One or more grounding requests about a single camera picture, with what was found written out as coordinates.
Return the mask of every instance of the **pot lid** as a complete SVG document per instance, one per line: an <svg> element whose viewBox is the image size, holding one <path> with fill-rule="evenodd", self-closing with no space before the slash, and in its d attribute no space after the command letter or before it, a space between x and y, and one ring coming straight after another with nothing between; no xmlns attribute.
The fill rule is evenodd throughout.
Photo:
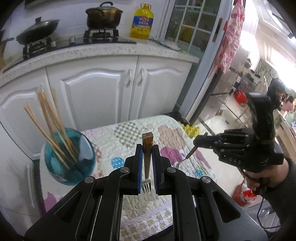
<svg viewBox="0 0 296 241"><path fill-rule="evenodd" d="M38 18L35 19L35 23L32 26L25 29L19 35L27 33L27 32L31 32L32 30L35 30L37 28L44 27L44 26L50 25L52 23L58 23L58 22L59 22L59 19L41 21L41 17L38 17Z"/></svg>
<svg viewBox="0 0 296 241"><path fill-rule="evenodd" d="M112 11L119 11L119 12L123 12L122 10L120 10L119 8L113 7L113 2L103 2L100 4L99 7L95 7L95 8L88 8L87 10L85 10L86 13L88 13L90 10L112 10Z"/></svg>

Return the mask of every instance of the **yellow oil bottle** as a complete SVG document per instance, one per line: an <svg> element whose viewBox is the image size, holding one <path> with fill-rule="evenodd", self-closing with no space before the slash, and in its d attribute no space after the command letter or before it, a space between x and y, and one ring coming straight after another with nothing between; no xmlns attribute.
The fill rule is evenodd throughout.
<svg viewBox="0 0 296 241"><path fill-rule="evenodd" d="M151 11L151 5L147 3L141 4L141 8L135 11L130 36L137 39L148 39L153 18L154 14Z"/></svg>

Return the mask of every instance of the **person in pink shirt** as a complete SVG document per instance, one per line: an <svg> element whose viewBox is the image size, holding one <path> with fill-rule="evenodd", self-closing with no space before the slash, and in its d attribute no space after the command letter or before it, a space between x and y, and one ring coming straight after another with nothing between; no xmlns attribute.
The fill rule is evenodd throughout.
<svg viewBox="0 0 296 241"><path fill-rule="evenodd" d="M281 108L281 110L283 110L283 111L293 111L293 96L292 95L290 95L287 99L286 99L286 101L285 101L285 103L283 104L283 107Z"/></svg>

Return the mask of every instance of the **blue glass bowl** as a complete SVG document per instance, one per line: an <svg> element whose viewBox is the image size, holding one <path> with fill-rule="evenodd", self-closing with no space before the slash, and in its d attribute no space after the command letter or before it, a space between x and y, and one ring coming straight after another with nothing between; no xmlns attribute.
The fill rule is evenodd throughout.
<svg viewBox="0 0 296 241"><path fill-rule="evenodd" d="M55 180L65 185L76 185L85 177L91 175L95 166L96 156L91 142L86 138L85 135L71 128L65 128L65 130L67 136L70 138L79 152L74 152L74 156L78 161L74 162L58 133L54 132L54 136L60 148L66 154L66 156L72 160L72 163L75 164L65 160L70 169L66 168L66 166L59 160L48 143L45 145L45 163L50 174Z"/></svg>

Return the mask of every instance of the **stove knob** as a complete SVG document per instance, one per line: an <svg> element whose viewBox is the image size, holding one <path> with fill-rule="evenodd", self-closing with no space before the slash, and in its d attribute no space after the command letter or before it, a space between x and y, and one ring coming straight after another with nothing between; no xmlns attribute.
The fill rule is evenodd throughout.
<svg viewBox="0 0 296 241"><path fill-rule="evenodd" d="M54 48L54 47L56 47L56 46L57 46L57 44L56 44L55 41L52 41L52 42L50 43L50 47Z"/></svg>
<svg viewBox="0 0 296 241"><path fill-rule="evenodd" d="M69 44L74 44L75 41L76 41L75 36L72 36L72 37L69 38Z"/></svg>

